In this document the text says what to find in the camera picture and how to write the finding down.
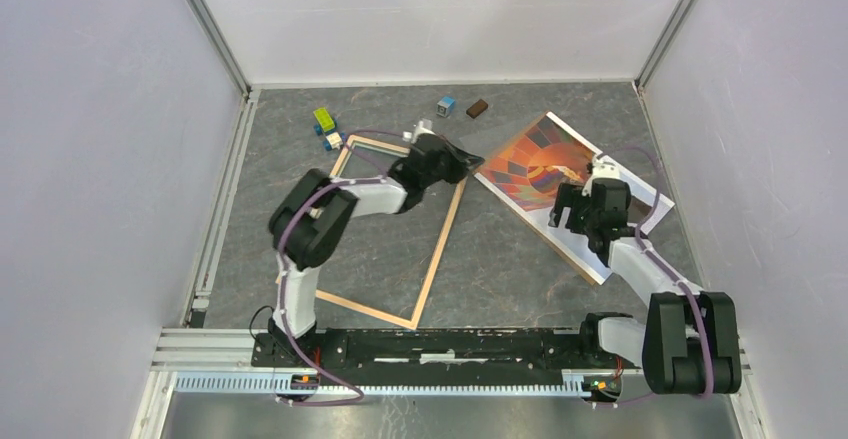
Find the colourful balloon photo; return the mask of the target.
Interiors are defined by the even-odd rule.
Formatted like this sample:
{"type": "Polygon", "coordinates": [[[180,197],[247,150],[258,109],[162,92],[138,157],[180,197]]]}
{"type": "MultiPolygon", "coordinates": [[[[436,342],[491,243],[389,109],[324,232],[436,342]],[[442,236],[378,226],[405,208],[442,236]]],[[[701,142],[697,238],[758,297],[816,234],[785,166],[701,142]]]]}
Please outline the colourful balloon photo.
{"type": "Polygon", "coordinates": [[[672,291],[683,278],[662,259],[649,239],[651,230],[673,208],[674,203],[656,188],[638,177],[610,155],[588,142],[553,113],[547,113],[496,150],[479,168],[477,178],[506,204],[524,210],[553,207],[560,184],[583,187],[589,177],[588,164],[596,155],[614,161],[621,180],[630,186],[632,201],[628,224],[635,236],[612,243],[609,264],[611,274],[620,275],[648,303],[651,295],[672,291]]]}

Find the brown cardboard backing board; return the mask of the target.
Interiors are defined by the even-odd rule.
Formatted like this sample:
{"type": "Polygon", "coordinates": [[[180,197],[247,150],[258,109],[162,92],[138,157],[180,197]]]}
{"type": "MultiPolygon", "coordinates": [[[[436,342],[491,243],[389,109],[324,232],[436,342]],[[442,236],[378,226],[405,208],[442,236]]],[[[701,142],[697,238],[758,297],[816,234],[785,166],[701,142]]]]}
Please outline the brown cardboard backing board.
{"type": "Polygon", "coordinates": [[[589,283],[600,285],[607,280],[608,270],[597,258],[590,258],[586,238],[564,228],[565,217],[558,227],[550,226],[551,206],[530,211],[513,203],[507,206],[589,283]]]}

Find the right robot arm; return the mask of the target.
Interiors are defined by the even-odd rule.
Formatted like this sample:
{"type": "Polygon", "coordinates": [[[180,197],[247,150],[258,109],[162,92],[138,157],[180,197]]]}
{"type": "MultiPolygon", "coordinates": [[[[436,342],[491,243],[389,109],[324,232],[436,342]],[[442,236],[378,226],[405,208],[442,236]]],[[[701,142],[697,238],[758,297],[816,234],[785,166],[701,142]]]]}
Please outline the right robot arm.
{"type": "Polygon", "coordinates": [[[628,221],[630,186],[621,179],[559,185],[549,215],[586,238],[588,249],[623,278],[647,307],[645,322],[627,314],[590,313],[577,341],[580,359],[602,367],[616,355],[643,371],[659,395],[734,394],[742,383],[736,308],[723,292],[703,291],[681,276],[628,221]]]}

